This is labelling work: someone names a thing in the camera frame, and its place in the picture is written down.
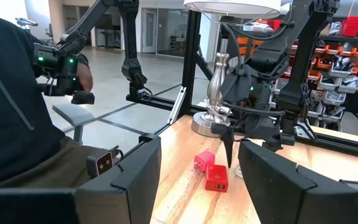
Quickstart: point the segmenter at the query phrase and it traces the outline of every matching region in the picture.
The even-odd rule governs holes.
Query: operator
[[[77,187],[89,177],[86,158],[104,149],[80,147],[56,128],[32,65],[40,40],[0,19],[0,187]],[[93,86],[85,56],[77,75],[84,90]]]

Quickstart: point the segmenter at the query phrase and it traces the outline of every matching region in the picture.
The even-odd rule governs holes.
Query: black metal frame
[[[197,112],[206,111],[205,108],[200,106],[195,106],[191,104],[191,100],[193,97],[193,87],[195,80],[195,68],[197,62],[200,59],[197,51],[198,51],[198,41],[199,40],[199,32],[200,32],[200,21],[201,21],[201,13],[195,11],[189,11],[188,17],[188,27],[187,27],[187,37],[186,37],[186,49],[185,49],[185,59],[183,64],[183,78],[182,78],[182,86],[186,87],[186,95],[183,100],[183,104],[180,108],[178,119],[183,115],[194,115]],[[175,104],[174,100],[169,100],[160,97],[152,97],[151,100],[143,99],[143,98],[134,98],[132,96],[127,96],[126,98],[129,101],[140,103],[147,106],[153,106],[156,108],[164,109],[164,110],[172,110],[173,105]],[[161,129],[159,129],[156,133],[160,134],[163,130],[167,129],[168,125],[165,125]],[[302,142],[308,145],[316,146],[316,147],[324,147],[330,150],[343,152],[346,154],[352,154],[354,156],[358,156],[358,142],[350,141],[348,139],[338,138],[336,136],[328,136],[325,134],[316,133],[318,137],[318,141],[313,142],[308,139],[297,138],[298,142]]]

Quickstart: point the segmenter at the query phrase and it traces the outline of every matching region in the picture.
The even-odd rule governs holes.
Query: lamp
[[[281,0],[185,0],[187,9],[246,19],[270,19],[280,15]]]

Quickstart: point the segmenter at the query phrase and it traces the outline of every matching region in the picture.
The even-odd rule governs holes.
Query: red block
[[[226,166],[213,165],[206,169],[205,190],[227,192],[229,182],[227,181]]]
[[[194,157],[194,167],[201,172],[205,172],[208,166],[215,164],[215,154],[204,151]]]

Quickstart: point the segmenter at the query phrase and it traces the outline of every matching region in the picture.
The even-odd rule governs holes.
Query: glass wall
[[[157,54],[185,56],[188,11],[158,9]]]

